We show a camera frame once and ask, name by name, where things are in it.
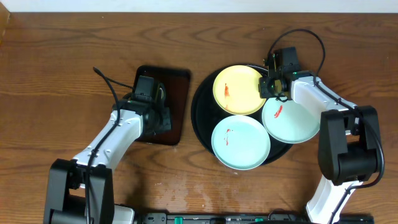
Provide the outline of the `light blue plate front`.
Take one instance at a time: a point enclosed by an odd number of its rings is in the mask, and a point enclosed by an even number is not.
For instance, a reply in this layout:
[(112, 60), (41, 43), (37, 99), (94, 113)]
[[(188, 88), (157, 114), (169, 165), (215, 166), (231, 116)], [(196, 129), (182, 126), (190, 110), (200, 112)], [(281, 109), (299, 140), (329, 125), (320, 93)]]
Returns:
[(249, 116), (234, 115), (215, 126), (211, 146), (224, 165), (236, 170), (249, 170), (268, 158), (271, 140), (260, 122)]

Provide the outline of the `black rectangular tray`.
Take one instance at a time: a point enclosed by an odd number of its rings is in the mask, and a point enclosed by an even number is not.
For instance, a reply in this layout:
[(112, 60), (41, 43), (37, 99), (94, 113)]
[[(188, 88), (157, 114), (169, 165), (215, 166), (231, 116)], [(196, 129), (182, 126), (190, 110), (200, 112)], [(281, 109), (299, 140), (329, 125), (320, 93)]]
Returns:
[(152, 77), (155, 80), (154, 93), (157, 90), (165, 91), (165, 106), (170, 108), (172, 129), (154, 136), (143, 136), (141, 134), (137, 140), (169, 146), (177, 145), (180, 142), (182, 133), (185, 106), (190, 86), (190, 72), (183, 69), (142, 65), (136, 72), (132, 88), (133, 93), (138, 77), (141, 75)]

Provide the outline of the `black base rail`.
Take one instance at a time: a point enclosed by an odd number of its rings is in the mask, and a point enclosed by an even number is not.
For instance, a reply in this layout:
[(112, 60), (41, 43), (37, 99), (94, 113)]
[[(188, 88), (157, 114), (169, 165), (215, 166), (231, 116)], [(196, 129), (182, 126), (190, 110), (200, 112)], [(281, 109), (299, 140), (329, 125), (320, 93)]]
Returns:
[(262, 224), (262, 223), (304, 223), (311, 221), (301, 215), (271, 213), (269, 215), (187, 215), (166, 213), (145, 213), (135, 216), (133, 224)]

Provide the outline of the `pale green plate right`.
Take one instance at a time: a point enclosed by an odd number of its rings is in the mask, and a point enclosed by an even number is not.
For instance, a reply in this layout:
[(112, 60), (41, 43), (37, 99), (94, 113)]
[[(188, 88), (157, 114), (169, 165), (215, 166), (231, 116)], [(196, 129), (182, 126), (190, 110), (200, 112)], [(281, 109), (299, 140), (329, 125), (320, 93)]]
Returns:
[(261, 116), (267, 132), (276, 140), (289, 144), (308, 141), (320, 129), (320, 123), (293, 100), (281, 102), (270, 98), (266, 100)]

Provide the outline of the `yellow plate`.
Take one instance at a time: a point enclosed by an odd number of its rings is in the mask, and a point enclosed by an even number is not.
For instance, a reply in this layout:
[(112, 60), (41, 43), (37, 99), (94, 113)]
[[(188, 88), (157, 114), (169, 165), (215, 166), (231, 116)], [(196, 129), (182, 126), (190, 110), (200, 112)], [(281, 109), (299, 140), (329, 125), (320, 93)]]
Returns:
[(233, 65), (217, 74), (213, 83), (213, 96), (226, 112), (248, 115), (262, 108), (266, 102), (260, 97), (259, 79), (262, 75), (245, 65)]

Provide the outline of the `black round tray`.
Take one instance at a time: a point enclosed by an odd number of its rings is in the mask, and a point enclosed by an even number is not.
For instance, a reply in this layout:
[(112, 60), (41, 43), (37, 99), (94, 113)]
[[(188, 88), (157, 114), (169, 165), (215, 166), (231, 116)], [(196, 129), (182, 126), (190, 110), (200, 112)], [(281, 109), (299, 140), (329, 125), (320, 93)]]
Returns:
[[(232, 116), (233, 114), (226, 112), (220, 106), (218, 106), (214, 96), (213, 96), (213, 83), (217, 77), (217, 75), (227, 67), (233, 66), (227, 65), (225, 67), (221, 67), (210, 75), (208, 75), (197, 88), (192, 105), (191, 105), (191, 121), (193, 130), (201, 142), (203, 147), (210, 153), (215, 156), (213, 148), (211, 146), (211, 135), (216, 127), (216, 125), (224, 118), (228, 116)], [(258, 71), (261, 75), (268, 75), (268, 71), (265, 67), (256, 64), (235, 64), (235, 65), (245, 65), (251, 67)], [(249, 114), (249, 117), (254, 118), (258, 122), (262, 124), (261, 118), (261, 109), (256, 111), (255, 113)], [(267, 159), (260, 165), (270, 164), (278, 160), (282, 157), (289, 149), (293, 146), (293, 144), (288, 144), (285, 142), (281, 142), (270, 136), (271, 141), (271, 149)]]

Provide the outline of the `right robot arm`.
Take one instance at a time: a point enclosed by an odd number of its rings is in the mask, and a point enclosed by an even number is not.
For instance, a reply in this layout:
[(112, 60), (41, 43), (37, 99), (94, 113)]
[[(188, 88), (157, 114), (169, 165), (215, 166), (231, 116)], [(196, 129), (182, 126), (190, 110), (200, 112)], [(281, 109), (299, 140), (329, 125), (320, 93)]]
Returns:
[(261, 77), (258, 89), (261, 98), (294, 101), (319, 121), (322, 177), (305, 210), (312, 223), (338, 222), (351, 194), (376, 185), (384, 175), (376, 109), (346, 101), (311, 71)]

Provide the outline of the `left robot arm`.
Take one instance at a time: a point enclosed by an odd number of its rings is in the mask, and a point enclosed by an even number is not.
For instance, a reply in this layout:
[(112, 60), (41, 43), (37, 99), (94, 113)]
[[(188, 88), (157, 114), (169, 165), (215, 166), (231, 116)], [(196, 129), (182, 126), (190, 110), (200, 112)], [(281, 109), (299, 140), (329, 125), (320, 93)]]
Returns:
[(134, 210), (114, 202), (113, 172), (134, 141), (171, 129), (165, 99), (159, 88), (116, 100), (97, 137), (73, 159), (51, 165), (44, 223), (133, 223)]

